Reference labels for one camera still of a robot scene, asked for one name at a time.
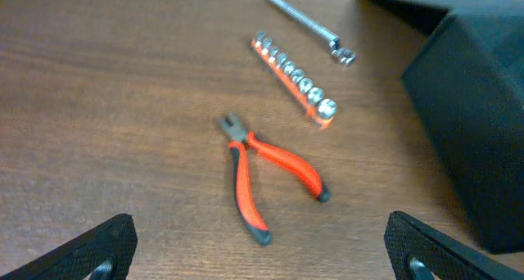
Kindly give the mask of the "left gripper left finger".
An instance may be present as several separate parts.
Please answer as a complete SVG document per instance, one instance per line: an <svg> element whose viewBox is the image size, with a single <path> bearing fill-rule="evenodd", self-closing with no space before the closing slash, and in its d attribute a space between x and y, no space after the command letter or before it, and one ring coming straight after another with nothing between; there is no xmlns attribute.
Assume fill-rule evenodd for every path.
<svg viewBox="0 0 524 280"><path fill-rule="evenodd" d="M116 215L2 279L125 279L138 245L133 217Z"/></svg>

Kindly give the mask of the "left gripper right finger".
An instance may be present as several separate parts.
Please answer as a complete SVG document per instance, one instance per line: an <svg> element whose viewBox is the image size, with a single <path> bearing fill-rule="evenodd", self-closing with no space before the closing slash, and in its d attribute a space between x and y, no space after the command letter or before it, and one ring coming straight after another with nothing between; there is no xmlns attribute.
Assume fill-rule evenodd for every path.
<svg viewBox="0 0 524 280"><path fill-rule="evenodd" d="M384 242L397 279L523 280L522 273L402 211L389 214Z"/></svg>

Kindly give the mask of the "orange socket bit rail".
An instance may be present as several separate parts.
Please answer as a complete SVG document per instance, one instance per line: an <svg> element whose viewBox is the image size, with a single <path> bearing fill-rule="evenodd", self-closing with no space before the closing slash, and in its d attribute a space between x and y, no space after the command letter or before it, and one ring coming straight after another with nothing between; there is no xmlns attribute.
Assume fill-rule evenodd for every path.
<svg viewBox="0 0 524 280"><path fill-rule="evenodd" d="M264 31L258 31L251 49L276 79L303 107L308 117L326 129L337 113L337 104Z"/></svg>

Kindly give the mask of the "dark green box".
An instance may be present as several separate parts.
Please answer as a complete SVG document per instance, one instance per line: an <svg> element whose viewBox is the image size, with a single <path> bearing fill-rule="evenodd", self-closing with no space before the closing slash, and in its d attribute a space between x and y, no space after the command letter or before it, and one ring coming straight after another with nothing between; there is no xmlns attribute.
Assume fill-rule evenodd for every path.
<svg viewBox="0 0 524 280"><path fill-rule="evenodd" d="M477 240L523 248L523 1L373 0L427 37L402 74Z"/></svg>

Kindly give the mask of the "silver combination wrench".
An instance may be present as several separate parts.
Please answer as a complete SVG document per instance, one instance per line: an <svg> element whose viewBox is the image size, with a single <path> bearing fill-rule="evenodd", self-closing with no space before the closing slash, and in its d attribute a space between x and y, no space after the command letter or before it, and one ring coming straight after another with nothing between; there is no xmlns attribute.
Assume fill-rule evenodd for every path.
<svg viewBox="0 0 524 280"><path fill-rule="evenodd" d="M351 65L355 61L355 52L346 47L342 47L340 37L330 29L319 24L316 20L310 18L286 0L265 1L276 7L279 11L285 13L313 34L319 36L327 44L334 61L342 65Z"/></svg>

